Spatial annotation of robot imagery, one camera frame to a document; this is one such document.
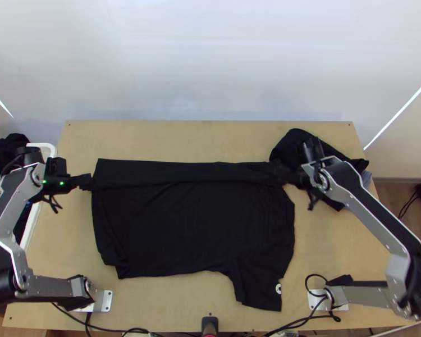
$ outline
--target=wooden table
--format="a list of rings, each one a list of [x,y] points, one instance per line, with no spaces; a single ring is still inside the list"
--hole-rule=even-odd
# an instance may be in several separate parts
[[[351,158],[363,151],[351,122],[69,121],[58,146],[72,175],[93,172],[97,158],[176,162],[267,161],[288,130],[299,127],[329,142]],[[295,203],[296,244],[282,279],[282,312],[245,307],[235,300],[229,278],[217,272],[119,280],[105,266],[95,245],[90,193],[74,190],[57,197],[55,215],[44,205],[28,250],[34,273],[54,277],[83,274],[97,288],[114,291],[111,311],[94,313],[91,323],[111,329],[133,326],[150,331],[199,331],[203,316],[219,319],[221,331],[268,331],[310,313],[304,279],[351,274],[356,280],[383,280],[388,252],[349,211],[324,203],[307,211],[306,192],[285,190]],[[370,191],[376,194],[372,185]],[[310,286],[322,284],[314,280]],[[348,329],[406,324],[391,310],[350,306],[342,321],[309,321],[303,329]],[[85,319],[84,313],[75,316]],[[82,330],[49,303],[14,303],[4,325]]]

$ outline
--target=power cord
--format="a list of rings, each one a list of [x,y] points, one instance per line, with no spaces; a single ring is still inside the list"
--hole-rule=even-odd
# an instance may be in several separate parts
[[[401,220],[404,215],[407,213],[407,211],[409,210],[411,204],[413,204],[417,199],[419,198],[419,196],[417,195],[417,192],[413,193],[409,199],[409,201],[407,201],[403,207],[401,208],[401,210],[399,211],[399,214],[397,215],[397,218],[399,220]]]
[[[305,281],[304,281],[304,285],[305,285],[305,288],[306,288],[306,290],[307,290],[307,292],[309,293],[309,294],[311,294],[311,295],[313,295],[313,296],[315,296],[315,297],[320,297],[321,298],[321,300],[317,303],[317,305],[312,309],[312,311],[311,311],[311,313],[310,313],[310,315],[309,316],[307,316],[307,317],[303,317],[303,318],[300,318],[300,319],[298,319],[298,320],[296,320],[296,321],[293,321],[293,322],[290,322],[290,323],[288,323],[288,324],[286,324],[286,325],[284,325],[284,326],[281,326],[281,327],[279,327],[279,328],[277,328],[277,329],[275,329],[275,330],[272,330],[272,331],[270,331],[270,332],[267,332],[265,335],[264,335],[264,337],[270,337],[271,335],[274,335],[275,333],[278,333],[279,331],[282,331],[282,330],[287,330],[287,329],[297,329],[298,327],[302,327],[304,324],[306,324],[308,321],[310,321],[310,320],[315,320],[315,319],[317,319],[317,318],[332,318],[334,321],[336,321],[337,323],[339,323],[339,322],[341,322],[341,318],[339,318],[338,316],[335,316],[334,314],[333,314],[333,312],[332,312],[332,310],[334,310],[334,309],[336,309],[336,308],[339,308],[340,306],[334,306],[334,303],[335,303],[335,300],[334,300],[334,297],[333,297],[333,295],[332,295],[332,293],[331,293],[331,291],[328,289],[328,288],[324,288],[324,290],[325,291],[327,291],[328,293],[330,293],[330,295],[331,295],[331,310],[329,310],[329,315],[321,315],[321,316],[313,316],[314,314],[315,314],[315,311],[318,309],[318,307],[321,305],[321,303],[323,303],[326,299],[330,299],[329,298],[329,296],[327,295],[327,294],[315,294],[315,293],[312,293],[310,290],[309,290],[309,287],[307,286],[307,282],[309,281],[309,279],[311,278],[311,277],[314,277],[314,276],[316,276],[316,277],[320,277],[321,279],[323,279],[325,282],[327,282],[327,279],[324,277],[324,276],[322,276],[322,275],[320,275],[320,274],[310,274],[310,275],[308,275],[306,278],[305,278]]]
[[[85,327],[85,331],[86,331],[86,334],[87,334],[87,336],[88,336],[88,337],[90,337],[90,336],[91,336],[90,331],[89,331],[89,328],[96,329],[96,330],[100,330],[100,331],[105,331],[105,332],[107,332],[107,333],[123,333],[122,337],[123,337],[123,336],[125,336],[126,334],[129,334],[129,333],[152,334],[152,333],[150,333],[150,331],[148,331],[147,329],[143,329],[143,328],[141,328],[141,327],[132,327],[132,328],[130,328],[130,329],[128,329],[128,330],[115,330],[115,329],[106,329],[106,328],[104,328],[104,327],[95,326],[95,325],[89,324],[90,317],[92,316],[92,313],[91,313],[91,312],[88,312],[88,313],[87,313],[87,316],[86,316],[86,321],[85,321],[85,322],[83,322],[82,320],[79,320],[78,318],[76,318],[76,317],[75,317],[75,316],[73,316],[72,314],[68,313],[67,311],[65,311],[65,310],[61,309],[61,308],[60,308],[59,306],[57,306],[56,304],[52,303],[52,305],[53,305],[56,309],[58,309],[59,311],[61,311],[64,315],[66,315],[66,316],[68,316],[69,318],[73,319],[75,322],[78,322],[78,323],[80,323],[80,324],[83,324],[83,325],[84,325],[84,327]]]

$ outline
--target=black fabric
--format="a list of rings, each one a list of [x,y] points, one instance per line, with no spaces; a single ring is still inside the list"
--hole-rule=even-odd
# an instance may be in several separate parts
[[[0,138],[0,173],[4,167],[16,158],[16,150],[26,146],[30,141],[25,135],[14,133],[6,138]]]
[[[277,143],[277,145],[273,148],[270,154],[270,161],[272,160],[280,160],[285,168],[290,169],[290,171],[296,171],[300,165],[300,158],[297,152],[297,146],[301,145],[303,142],[306,142],[310,138],[315,137],[313,134],[302,130],[302,129],[291,129],[287,134]],[[343,153],[334,149],[334,147],[330,146],[329,144],[325,143],[321,140],[321,146],[324,151],[324,155],[328,156],[335,156],[340,160],[346,161],[353,166],[354,169],[358,173],[362,173],[368,166],[369,161],[365,159],[350,159],[346,157]],[[340,211],[344,208],[342,203],[330,200],[326,197],[323,193],[319,190],[313,191],[319,199],[323,200],[333,209]]]
[[[280,311],[294,205],[279,169],[99,159],[92,212],[104,263],[120,279],[219,271],[242,304]]]

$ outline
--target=t-shirt sleeve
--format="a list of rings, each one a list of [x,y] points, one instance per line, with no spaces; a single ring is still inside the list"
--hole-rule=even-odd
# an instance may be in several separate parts
[[[278,245],[237,258],[227,276],[234,285],[236,300],[243,305],[281,311],[281,284],[293,254],[293,246]]]

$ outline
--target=white backdrop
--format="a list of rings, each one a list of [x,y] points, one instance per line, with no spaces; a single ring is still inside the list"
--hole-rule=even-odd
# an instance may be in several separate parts
[[[0,0],[0,99],[65,119],[354,121],[421,86],[421,0]]]

